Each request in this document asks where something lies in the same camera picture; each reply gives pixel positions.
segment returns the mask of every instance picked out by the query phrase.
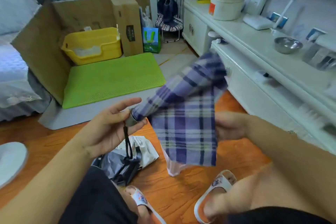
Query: green mat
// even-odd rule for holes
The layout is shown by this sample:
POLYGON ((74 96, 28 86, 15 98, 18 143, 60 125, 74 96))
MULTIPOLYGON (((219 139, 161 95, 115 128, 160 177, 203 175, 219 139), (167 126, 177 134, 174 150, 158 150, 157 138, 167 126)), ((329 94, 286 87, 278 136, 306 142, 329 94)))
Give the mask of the green mat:
POLYGON ((64 109, 162 86, 165 78, 152 53, 72 67, 64 109))

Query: slipper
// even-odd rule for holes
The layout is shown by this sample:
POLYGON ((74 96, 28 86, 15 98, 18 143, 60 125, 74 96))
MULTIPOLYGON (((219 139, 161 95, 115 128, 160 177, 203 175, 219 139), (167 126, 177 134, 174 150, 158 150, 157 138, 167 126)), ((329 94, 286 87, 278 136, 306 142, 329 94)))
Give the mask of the slipper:
POLYGON ((145 196, 142 194, 142 192, 134 187, 134 186, 128 186, 131 188, 135 189, 135 192, 132 195, 132 198, 136 202, 136 205, 144 205, 146 206, 149 210, 151 210, 150 217, 153 220, 155 224, 166 224, 166 222, 163 220, 163 218, 153 209, 153 207, 148 203, 147 199, 145 196))
POLYGON ((204 205, 205 203, 210 199, 210 197, 207 197, 208 194, 217 187, 221 187, 225 189, 226 192, 229 191, 229 189, 232 187, 230 182, 225 178, 223 175, 224 172, 230 172, 229 170, 223 170, 221 171, 215 181, 210 185, 210 187, 207 189, 207 191, 199 198, 199 200, 196 202, 195 207, 194 207, 194 214, 196 219, 198 220, 199 223, 202 224, 209 224, 212 221, 209 221, 208 218, 204 214, 204 205))

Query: plaid umbrella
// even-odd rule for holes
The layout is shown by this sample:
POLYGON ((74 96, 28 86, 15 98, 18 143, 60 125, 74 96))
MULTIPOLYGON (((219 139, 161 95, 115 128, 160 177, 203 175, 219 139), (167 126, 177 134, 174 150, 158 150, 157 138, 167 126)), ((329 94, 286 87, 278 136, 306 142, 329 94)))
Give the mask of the plaid umbrella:
POLYGON ((126 125, 147 117, 171 160, 215 166, 215 98, 227 88, 224 76, 219 55, 204 54, 133 108, 126 125))

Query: hand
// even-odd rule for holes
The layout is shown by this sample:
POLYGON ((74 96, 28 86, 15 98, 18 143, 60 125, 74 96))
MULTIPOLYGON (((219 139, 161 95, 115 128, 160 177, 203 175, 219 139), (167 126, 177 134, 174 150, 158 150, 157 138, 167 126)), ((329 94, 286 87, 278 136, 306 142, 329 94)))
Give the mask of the hand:
MULTIPOLYGON (((115 149, 124 139, 124 120, 130 111, 123 111, 126 107, 138 104, 141 98, 129 98, 108 107, 96 115, 84 128, 75 135, 77 141, 92 158, 96 158, 115 149)), ((128 128, 128 135, 135 133, 147 124, 143 119, 136 125, 128 128)))
POLYGON ((247 136, 249 115, 237 112, 216 112, 216 134, 218 141, 237 140, 247 136))

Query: green bag handle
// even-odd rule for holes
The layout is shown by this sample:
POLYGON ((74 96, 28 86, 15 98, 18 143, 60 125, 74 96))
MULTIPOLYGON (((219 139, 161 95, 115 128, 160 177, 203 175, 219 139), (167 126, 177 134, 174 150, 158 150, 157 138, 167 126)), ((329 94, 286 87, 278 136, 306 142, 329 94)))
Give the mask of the green bag handle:
POLYGON ((154 31, 152 31, 152 33, 151 33, 151 35, 150 35, 150 40, 147 40, 147 31, 145 31, 144 34, 145 34, 145 40, 146 40, 147 43, 152 43, 152 42, 154 42, 154 35, 155 35, 155 32, 154 32, 154 31))

